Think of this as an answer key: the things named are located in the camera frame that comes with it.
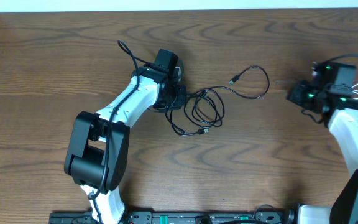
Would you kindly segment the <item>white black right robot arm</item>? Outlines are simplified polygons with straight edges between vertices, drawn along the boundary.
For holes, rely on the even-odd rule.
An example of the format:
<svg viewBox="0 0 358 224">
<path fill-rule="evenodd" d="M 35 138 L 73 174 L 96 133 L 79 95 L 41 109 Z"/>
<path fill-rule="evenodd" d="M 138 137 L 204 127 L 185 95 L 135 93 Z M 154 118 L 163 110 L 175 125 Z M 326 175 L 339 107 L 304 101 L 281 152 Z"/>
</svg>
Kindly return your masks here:
<svg viewBox="0 0 358 224">
<path fill-rule="evenodd" d="M 302 205 L 297 223 L 358 223 L 358 98 L 353 83 L 298 82 L 287 99 L 308 113 L 321 115 L 334 136 L 345 160 L 349 177 L 346 186 L 330 207 Z"/>
</svg>

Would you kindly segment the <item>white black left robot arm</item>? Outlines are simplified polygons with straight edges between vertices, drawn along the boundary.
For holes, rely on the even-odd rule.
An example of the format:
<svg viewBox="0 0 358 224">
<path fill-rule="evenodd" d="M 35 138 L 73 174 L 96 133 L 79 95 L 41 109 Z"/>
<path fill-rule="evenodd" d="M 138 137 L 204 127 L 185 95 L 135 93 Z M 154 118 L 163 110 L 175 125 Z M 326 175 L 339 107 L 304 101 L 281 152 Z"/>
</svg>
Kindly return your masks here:
<svg viewBox="0 0 358 224">
<path fill-rule="evenodd" d="M 96 113 L 82 111 L 75 119 L 64 172 L 80 185 L 98 223 L 119 223 L 125 205 L 119 183 L 125 173 L 131 127 L 149 107 L 180 107 L 185 86 L 180 67 L 165 73 L 142 66 L 133 71 L 123 92 Z"/>
</svg>

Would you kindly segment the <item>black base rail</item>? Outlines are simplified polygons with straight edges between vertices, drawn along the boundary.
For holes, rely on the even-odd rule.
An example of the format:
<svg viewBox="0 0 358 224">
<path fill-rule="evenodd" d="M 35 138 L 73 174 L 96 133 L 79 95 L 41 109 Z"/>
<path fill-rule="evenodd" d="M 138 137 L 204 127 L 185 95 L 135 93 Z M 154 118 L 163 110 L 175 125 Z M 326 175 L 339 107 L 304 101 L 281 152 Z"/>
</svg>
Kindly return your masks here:
<svg viewBox="0 0 358 224">
<path fill-rule="evenodd" d="M 271 223 L 294 224 L 296 212 L 292 209 L 259 208 L 246 212 L 155 212 L 152 210 L 125 211 L 122 224 L 197 224 L 197 223 Z"/>
</svg>

